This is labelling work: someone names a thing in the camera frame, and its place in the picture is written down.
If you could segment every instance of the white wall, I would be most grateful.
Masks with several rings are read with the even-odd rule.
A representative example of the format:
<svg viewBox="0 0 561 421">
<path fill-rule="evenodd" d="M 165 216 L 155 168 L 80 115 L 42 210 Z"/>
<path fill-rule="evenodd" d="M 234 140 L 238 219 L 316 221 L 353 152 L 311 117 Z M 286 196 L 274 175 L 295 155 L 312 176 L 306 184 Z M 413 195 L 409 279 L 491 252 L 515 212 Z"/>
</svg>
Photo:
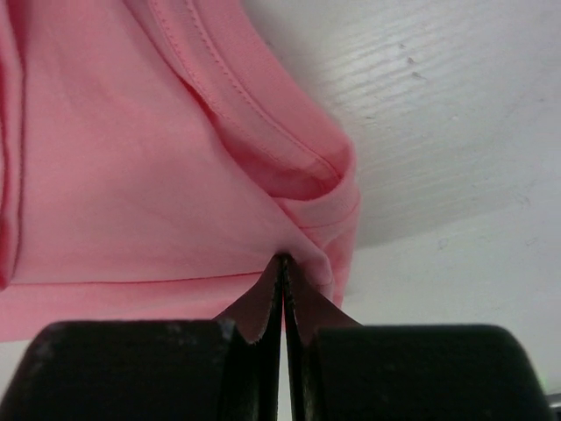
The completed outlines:
<svg viewBox="0 0 561 421">
<path fill-rule="evenodd" d="M 561 390 L 561 3 L 244 3 L 357 145 L 344 308 L 370 324 L 505 326 Z M 0 347 L 0 379 L 21 349 Z"/>
</svg>

